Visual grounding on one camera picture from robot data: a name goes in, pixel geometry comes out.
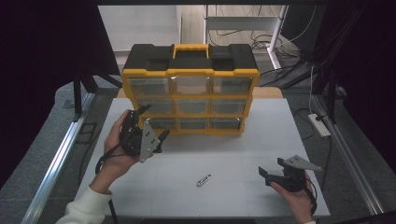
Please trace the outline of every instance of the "black cable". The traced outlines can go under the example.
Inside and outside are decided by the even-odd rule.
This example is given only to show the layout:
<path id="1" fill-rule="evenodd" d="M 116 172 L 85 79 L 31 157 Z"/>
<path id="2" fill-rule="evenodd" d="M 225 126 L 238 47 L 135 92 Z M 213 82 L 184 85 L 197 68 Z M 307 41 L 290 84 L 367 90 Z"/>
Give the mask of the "black cable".
<path id="1" fill-rule="evenodd" d="M 257 39 L 262 36 L 271 37 L 271 35 L 258 35 L 253 38 L 253 33 L 254 33 L 254 31 L 251 31 L 251 33 L 250 33 L 250 39 L 253 40 L 253 43 L 250 45 L 250 47 L 252 49 L 267 49 L 266 44 L 269 44 L 271 42 L 268 40 L 257 40 Z"/>
<path id="2" fill-rule="evenodd" d="M 299 60 L 295 65 L 293 65 L 291 67 L 291 69 L 288 72 L 284 73 L 282 75 L 282 77 L 279 77 L 279 78 L 276 78 L 276 79 L 274 79 L 272 81 L 266 82 L 266 83 L 260 85 L 260 87 L 266 86 L 266 85 L 274 83 L 274 82 L 278 82 L 280 79 L 287 77 L 290 74 L 290 72 L 293 71 L 297 67 L 297 65 L 299 65 L 301 62 L 302 62 L 302 60 Z"/>
<path id="3" fill-rule="evenodd" d="M 326 113 L 325 115 L 322 115 L 322 116 L 317 116 L 317 117 L 315 118 L 315 120 L 321 121 L 321 120 L 323 120 L 326 116 L 327 116 L 327 113 Z"/>
<path id="4" fill-rule="evenodd" d="M 96 163 L 95 167 L 95 173 L 99 174 L 101 167 L 105 160 L 111 158 L 111 157 L 116 157 L 116 156 L 124 156 L 126 154 L 120 154 L 120 155 L 113 155 L 114 151 L 116 151 L 117 148 L 119 148 L 128 138 L 131 136 L 133 133 L 128 133 L 118 144 L 116 144 L 113 148 L 111 148 L 105 155 L 103 155 L 99 161 Z M 114 204 L 113 201 L 110 199 L 108 201 L 108 206 L 110 207 L 110 212 L 111 212 L 111 217 L 113 218 L 114 224 L 118 224 L 119 221 L 117 219 L 117 214 L 116 214 L 116 209 L 114 209 Z"/>
<path id="5" fill-rule="evenodd" d="M 265 74 L 268 74 L 268 73 L 272 73 L 272 72 L 275 72 L 275 71 L 278 71 L 278 70 L 282 70 L 282 69 L 285 69 L 285 68 L 291 68 L 291 67 L 293 67 L 294 65 L 290 65 L 290 66 L 285 66 L 285 67 L 281 67 L 281 68 L 269 70 L 269 71 L 266 71 L 266 72 L 261 73 L 260 76 L 265 75 Z"/>
<path id="6" fill-rule="evenodd" d="M 221 11 L 221 14 L 224 16 L 224 12 L 222 11 L 222 9 L 221 9 L 221 5 L 220 5 L 220 11 Z M 218 16 L 218 5 L 215 5 L 215 16 Z M 235 34 L 235 33 L 239 33 L 239 32 L 241 32 L 241 31 L 244 31 L 244 30 L 236 30 L 236 31 L 232 31 L 232 32 L 230 32 L 230 33 L 225 33 L 225 34 L 219 34 L 219 30 L 216 30 L 216 34 L 217 35 L 219 35 L 219 36 L 225 36 L 225 35 L 232 35 L 232 34 Z"/>
<path id="7" fill-rule="evenodd" d="M 260 5 L 260 8 L 259 8 L 259 13 L 257 13 L 257 16 L 260 16 L 260 13 L 262 12 L 262 5 Z"/>
<path id="8" fill-rule="evenodd" d="M 311 216 L 313 216 L 318 208 L 318 204 L 317 204 L 318 192 L 317 192 L 317 187 L 315 187 L 314 183 L 312 183 L 312 181 L 308 178 L 306 180 L 311 184 L 311 186 L 313 187 L 313 189 L 315 191 L 315 196 L 314 196 L 312 191 L 309 190 L 309 188 L 306 185 L 303 186 L 303 190 L 306 192 L 306 194 L 308 194 L 308 197 L 311 200 L 311 203 L 312 203 Z"/>
<path id="9" fill-rule="evenodd" d="M 311 121 L 309 121 L 308 119 L 303 118 L 303 117 L 299 114 L 300 111 L 304 111 L 304 110 L 309 111 L 309 109 L 308 109 L 308 108 L 300 108 L 300 109 L 297 109 L 297 110 L 294 110 L 294 109 L 292 109 L 292 108 L 290 108 L 290 109 L 294 111 L 294 112 L 293 112 L 293 117 L 295 117 L 296 115 L 298 115 L 303 121 L 307 122 L 307 123 L 311 126 L 312 133 L 309 134 L 307 137 L 302 138 L 301 140 L 304 141 L 304 140 L 306 140 L 306 139 L 308 139 L 308 138 L 314 136 L 314 135 L 315 135 L 315 129 L 314 129 L 314 126 L 313 126 L 313 124 L 311 123 Z"/>
<path id="10" fill-rule="evenodd" d="M 274 11 L 271 9 L 271 6 L 268 6 L 270 8 L 270 11 L 272 12 L 273 16 L 275 16 Z"/>
<path id="11" fill-rule="evenodd" d="M 320 189 L 324 190 L 324 185 L 326 183 L 326 176 L 327 176 L 327 169 L 329 168 L 330 156 L 332 155 L 332 137 L 329 136 L 329 153 L 327 154 L 326 163 L 324 165 L 323 177 L 322 177 L 322 184 Z"/>
<path id="12" fill-rule="evenodd" d="M 209 30 L 209 31 L 207 31 L 207 33 L 209 34 L 209 39 L 210 39 L 210 42 L 212 42 L 212 44 L 213 44 L 214 46 L 219 46 L 218 44 L 216 44 L 215 42 L 213 42 L 213 40 L 212 40 L 212 36 L 210 35 L 210 30 Z"/>
<path id="13" fill-rule="evenodd" d="M 87 154 L 90 151 L 92 144 L 95 142 L 96 138 L 99 136 L 99 133 L 101 131 L 102 129 L 100 129 L 99 132 L 96 133 L 96 135 L 93 137 L 90 144 L 88 145 L 87 149 L 85 150 L 84 155 L 82 156 L 81 163 L 79 164 L 79 169 L 78 169 L 78 185 L 80 185 L 82 181 L 82 166 L 84 164 L 85 158 L 87 157 Z"/>
<path id="14" fill-rule="evenodd" d="M 311 201 L 311 216 L 313 216 L 315 214 L 315 212 L 317 211 L 317 197 L 318 197 L 318 192 L 317 192 L 317 188 L 315 187 L 314 183 L 312 183 L 312 181 L 308 178 L 305 178 L 305 180 L 307 180 L 313 187 L 314 191 L 315 191 L 315 196 L 312 193 L 311 190 L 309 190 L 309 188 L 306 186 L 306 182 L 304 182 L 303 184 L 301 184 L 300 180 L 292 173 L 288 173 L 288 176 L 290 176 L 295 183 L 297 183 L 300 188 L 303 189 L 303 191 L 305 191 L 305 193 L 308 195 L 309 200 Z"/>

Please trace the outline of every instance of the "small parts organizer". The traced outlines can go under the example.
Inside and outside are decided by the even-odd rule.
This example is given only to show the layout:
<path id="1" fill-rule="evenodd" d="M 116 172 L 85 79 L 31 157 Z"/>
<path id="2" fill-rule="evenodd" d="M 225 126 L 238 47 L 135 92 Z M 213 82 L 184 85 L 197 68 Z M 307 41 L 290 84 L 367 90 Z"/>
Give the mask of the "small parts organizer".
<path id="1" fill-rule="evenodd" d="M 238 134 L 260 72 L 249 45 L 133 45 L 122 87 L 156 132 Z"/>

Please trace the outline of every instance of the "white sleeve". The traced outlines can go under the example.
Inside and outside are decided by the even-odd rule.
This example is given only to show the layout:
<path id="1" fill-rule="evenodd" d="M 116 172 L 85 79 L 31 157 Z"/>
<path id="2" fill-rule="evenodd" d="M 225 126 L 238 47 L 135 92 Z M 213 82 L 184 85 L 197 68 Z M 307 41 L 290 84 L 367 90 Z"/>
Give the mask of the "white sleeve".
<path id="1" fill-rule="evenodd" d="M 64 217 L 57 224 L 102 223 L 111 194 L 100 194 L 87 187 L 82 195 L 66 206 Z"/>

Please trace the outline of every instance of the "person's hand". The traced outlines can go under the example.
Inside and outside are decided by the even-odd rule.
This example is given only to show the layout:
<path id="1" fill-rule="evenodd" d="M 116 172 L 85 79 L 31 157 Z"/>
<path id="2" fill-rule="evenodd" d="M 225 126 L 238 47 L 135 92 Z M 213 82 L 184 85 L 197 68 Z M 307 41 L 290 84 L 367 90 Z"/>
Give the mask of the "person's hand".
<path id="1" fill-rule="evenodd" d="M 310 179 L 307 173 L 305 173 L 305 176 L 307 179 Z M 288 192 L 275 182 L 272 182 L 271 186 L 288 202 L 294 219 L 298 224 L 303 224 L 314 220 L 311 216 L 311 200 L 305 191 L 301 190 L 293 193 Z M 306 186 L 312 191 L 309 181 L 306 181 Z"/>
<path id="2" fill-rule="evenodd" d="M 111 127 L 110 133 L 105 140 L 105 154 L 120 142 L 120 128 L 127 115 L 128 111 L 125 111 Z M 102 194 L 108 193 L 110 185 L 117 178 L 125 175 L 135 163 L 140 161 L 139 156 L 132 157 L 124 154 L 125 151 L 122 147 L 118 147 L 112 154 L 115 157 L 110 157 L 104 161 L 101 171 L 90 184 L 93 191 Z"/>

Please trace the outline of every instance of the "wire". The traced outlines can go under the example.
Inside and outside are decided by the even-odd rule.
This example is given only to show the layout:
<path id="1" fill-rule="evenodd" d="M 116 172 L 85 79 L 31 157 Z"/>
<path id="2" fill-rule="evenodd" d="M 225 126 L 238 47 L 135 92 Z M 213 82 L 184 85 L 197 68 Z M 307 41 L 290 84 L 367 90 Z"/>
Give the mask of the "wire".
<path id="1" fill-rule="evenodd" d="M 294 64 L 294 65 L 290 65 L 290 66 L 285 66 L 285 67 L 277 68 L 277 69 L 273 69 L 273 70 L 269 70 L 269 71 L 266 71 L 266 72 L 261 73 L 260 76 L 265 75 L 265 74 L 268 74 L 268 73 L 272 73 L 272 72 L 275 72 L 275 71 L 278 71 L 278 70 L 282 70 L 282 69 L 285 69 L 285 68 L 290 68 L 290 67 L 293 67 L 293 66 L 295 66 L 295 64 Z"/>
<path id="2" fill-rule="evenodd" d="M 300 33 L 299 35 L 297 35 L 297 36 L 294 37 L 293 39 L 291 39 L 291 40 L 289 40 L 289 41 L 287 41 L 287 42 L 285 42 L 285 43 L 283 43 L 283 44 L 276 45 L 276 48 L 279 47 L 279 46 L 282 46 L 282 45 L 284 45 L 284 44 L 290 43 L 291 41 L 293 41 L 293 40 L 299 38 L 301 35 L 303 35 L 303 34 L 305 33 L 305 31 L 308 29 L 309 25 L 311 24 L 311 21 L 314 19 L 314 15 L 315 15 L 315 11 L 316 11 L 316 10 L 317 10 L 317 7 L 315 6 L 315 7 L 314 7 L 314 12 L 312 13 L 312 16 L 311 16 L 311 19 L 309 20 L 309 23 L 306 25 L 306 27 L 305 27 L 305 29 L 303 30 L 302 33 Z"/>
<path id="3" fill-rule="evenodd" d="M 329 153 L 327 155 L 326 163 L 324 165 L 322 183 L 321 183 L 321 187 L 320 187 L 320 189 L 322 191 L 324 190 L 324 186 L 325 186 L 325 183 L 326 183 L 327 170 L 328 170 L 328 167 L 329 167 L 329 162 L 330 162 L 330 156 L 331 155 L 332 155 L 332 136 L 329 135 Z"/>
<path id="4" fill-rule="evenodd" d="M 82 156 L 81 163 L 79 164 L 79 169 L 78 169 L 78 185 L 80 185 L 82 181 L 82 165 L 84 164 L 88 151 L 90 150 L 91 146 L 93 145 L 93 143 L 95 142 L 96 138 L 99 136 L 99 133 L 101 131 L 102 129 L 100 129 L 99 132 L 96 133 L 96 135 L 93 137 L 90 144 L 88 145 L 87 149 L 85 149 L 84 155 Z"/>
<path id="5" fill-rule="evenodd" d="M 212 35 L 210 35 L 210 30 L 207 31 L 207 33 L 209 34 L 210 42 L 212 42 L 212 44 L 213 44 L 214 46 L 219 46 L 218 44 L 216 44 L 215 42 L 213 42 L 213 40 L 212 40 Z"/>
<path id="6" fill-rule="evenodd" d="M 308 138 L 311 138 L 312 136 L 314 136 L 315 135 L 315 130 L 314 130 L 314 126 L 313 126 L 313 124 L 311 123 L 311 121 L 309 121 L 308 119 L 305 119 L 303 116 L 301 116 L 300 115 L 300 111 L 304 111 L 304 110 L 307 110 L 307 111 L 309 111 L 309 109 L 308 108 L 300 108 L 300 109 L 297 109 L 297 110 L 294 110 L 293 108 L 290 108 L 292 111 L 294 111 L 293 112 L 293 117 L 295 117 L 296 115 L 298 115 L 298 117 L 300 117 L 303 121 L 305 121 L 305 122 L 307 122 L 310 126 L 311 126 L 311 134 L 309 134 L 307 137 L 304 137 L 304 138 L 302 138 L 301 140 L 302 141 L 304 141 L 304 140 L 306 140 L 306 139 L 308 139 Z"/>
<path id="7" fill-rule="evenodd" d="M 312 66 L 312 67 L 311 67 L 311 89 L 310 89 L 310 91 L 309 91 L 309 102 L 308 102 L 308 104 L 309 104 L 309 112 L 311 112 L 311 114 L 312 114 L 312 108 L 311 108 L 311 99 L 312 99 L 312 76 L 314 75 L 314 67 L 315 67 L 315 66 Z"/>
<path id="8" fill-rule="evenodd" d="M 248 13 L 248 14 L 250 14 L 250 12 L 251 12 L 251 16 L 253 16 L 253 9 L 254 9 L 254 5 L 251 5 L 251 9 L 250 9 L 250 11 Z"/>
<path id="9" fill-rule="evenodd" d="M 312 203 L 311 216 L 313 216 L 314 213 L 317 211 L 317 207 L 318 207 L 317 204 L 318 192 L 317 192 L 317 187 L 315 187 L 314 183 L 312 183 L 312 181 L 308 178 L 306 178 L 306 180 L 311 184 L 315 192 L 315 196 L 314 196 L 311 190 L 309 190 L 306 186 L 304 186 L 305 192 L 308 194 L 309 198 L 311 199 L 311 203 Z"/>
<path id="10" fill-rule="evenodd" d="M 266 83 L 260 85 L 260 87 L 266 86 L 266 85 L 268 85 L 270 83 L 278 82 L 280 79 L 287 77 L 290 74 L 290 72 L 293 71 L 301 62 L 302 62 L 302 60 L 299 60 L 295 65 L 293 65 L 291 67 L 291 69 L 288 72 L 284 73 L 282 77 L 279 77 L 279 78 L 276 78 L 276 79 L 274 79 L 272 81 L 266 82 Z"/>
<path id="11" fill-rule="evenodd" d="M 274 11 L 271 9 L 271 6 L 268 6 L 270 8 L 270 11 L 272 12 L 273 16 L 275 16 Z"/>
<path id="12" fill-rule="evenodd" d="M 113 153 L 114 153 L 114 151 L 117 150 L 117 148 L 119 148 L 122 144 L 124 144 L 132 134 L 133 133 L 128 133 L 121 141 L 119 141 L 118 144 L 116 144 L 113 148 L 111 148 L 107 153 L 105 153 L 105 155 L 103 155 L 99 159 L 99 161 L 96 163 L 96 167 L 95 167 L 96 174 L 98 174 L 100 172 L 101 167 L 102 167 L 103 163 L 105 162 L 105 160 L 107 160 L 108 158 L 111 158 L 111 157 L 123 156 L 123 154 L 113 156 Z M 110 201 L 108 201 L 108 206 L 110 207 L 111 217 L 113 218 L 114 224 L 118 224 L 119 222 L 117 219 L 116 210 L 114 209 L 114 204 L 111 199 L 110 199 Z"/>

